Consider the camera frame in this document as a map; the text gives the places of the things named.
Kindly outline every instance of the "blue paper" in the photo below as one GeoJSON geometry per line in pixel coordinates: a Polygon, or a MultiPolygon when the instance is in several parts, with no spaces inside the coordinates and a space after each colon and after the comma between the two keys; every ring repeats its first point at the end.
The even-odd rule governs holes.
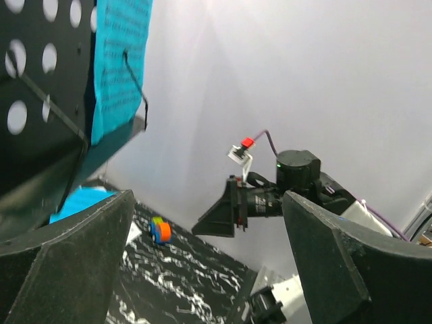
{"type": "Polygon", "coordinates": [[[92,144],[134,118],[141,103],[124,61],[128,61],[140,88],[143,85],[144,55],[153,0],[98,0],[94,49],[96,107],[92,144]]]}
{"type": "Polygon", "coordinates": [[[49,223],[51,224],[79,213],[113,194],[115,193],[112,191],[100,190],[97,188],[79,188],[66,199],[61,211],[50,217],[49,223]]]}

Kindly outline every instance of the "marble tabletop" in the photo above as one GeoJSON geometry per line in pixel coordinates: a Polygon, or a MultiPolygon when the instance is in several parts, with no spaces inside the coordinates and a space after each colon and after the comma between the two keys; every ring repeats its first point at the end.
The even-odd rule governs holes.
{"type": "Polygon", "coordinates": [[[173,223],[171,244],[153,244],[153,216],[136,202],[132,227],[142,233],[126,245],[105,324],[224,324],[256,273],[173,223]]]}

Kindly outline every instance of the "cable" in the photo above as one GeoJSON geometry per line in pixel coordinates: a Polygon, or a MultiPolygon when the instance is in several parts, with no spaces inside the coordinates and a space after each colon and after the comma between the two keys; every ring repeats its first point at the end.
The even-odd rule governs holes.
{"type": "Polygon", "coordinates": [[[147,113],[149,112],[149,102],[147,101],[147,98],[146,98],[144,92],[141,89],[140,83],[138,82],[138,79],[136,78],[135,73],[132,71],[132,68],[129,65],[128,51],[127,50],[124,50],[124,52],[123,52],[123,58],[124,58],[124,61],[126,63],[126,67],[127,67],[128,71],[130,73],[130,76],[132,77],[132,79],[133,79],[133,81],[134,81],[134,83],[136,85],[136,88],[138,89],[138,92],[141,94],[142,101],[144,101],[144,109],[146,111],[146,115],[144,117],[144,131],[145,131],[147,129],[147,113]]]}
{"type": "Polygon", "coordinates": [[[368,211],[372,212],[372,214],[374,214],[376,217],[379,218],[379,220],[381,220],[381,222],[383,222],[384,224],[386,224],[386,226],[394,233],[396,233],[401,239],[403,239],[404,241],[410,242],[410,240],[400,231],[396,228],[395,225],[393,225],[391,223],[391,221],[389,221],[387,218],[385,218],[383,215],[381,215],[380,213],[378,213],[376,210],[372,209],[370,206],[366,205],[366,202],[363,200],[359,200],[358,198],[356,198],[356,200],[364,205],[368,211]]]}
{"type": "Polygon", "coordinates": [[[270,133],[269,133],[268,130],[263,130],[263,131],[260,132],[258,135],[256,135],[256,136],[253,138],[254,142],[256,142],[256,141],[257,141],[257,140],[258,140],[262,135],[264,135],[264,134],[267,135],[267,138],[268,138],[268,140],[269,140],[269,144],[270,144],[271,150],[273,151],[273,153],[274,153],[275,156],[277,157],[277,151],[276,151],[275,145],[274,145],[274,143],[273,143],[273,140],[271,139],[271,136],[270,136],[270,133]]]}

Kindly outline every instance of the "blue cloth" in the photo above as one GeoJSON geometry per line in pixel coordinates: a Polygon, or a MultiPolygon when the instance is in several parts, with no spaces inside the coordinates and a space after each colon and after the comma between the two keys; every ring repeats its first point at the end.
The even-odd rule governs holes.
{"type": "Polygon", "coordinates": [[[66,199],[61,211],[50,217],[49,223],[51,224],[60,219],[79,213],[113,194],[115,194],[115,192],[99,190],[96,188],[79,188],[66,199]]]}
{"type": "Polygon", "coordinates": [[[127,50],[129,65],[142,88],[152,6],[153,0],[97,1],[92,145],[128,123],[140,106],[142,97],[123,53],[127,50]]]}

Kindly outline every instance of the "black shelf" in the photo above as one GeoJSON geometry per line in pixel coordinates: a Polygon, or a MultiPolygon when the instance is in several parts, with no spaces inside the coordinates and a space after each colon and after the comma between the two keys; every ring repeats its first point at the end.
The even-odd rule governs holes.
{"type": "MultiPolygon", "coordinates": [[[[108,161],[138,133],[144,130],[144,120],[136,116],[132,121],[106,135],[96,146],[90,147],[79,168],[71,191],[86,181],[100,166],[108,161]]],[[[2,206],[14,206],[0,214],[0,241],[10,240],[48,224],[49,217],[67,188],[70,170],[79,152],[72,150],[54,162],[44,172],[38,173],[13,192],[2,197],[2,206]]]]}

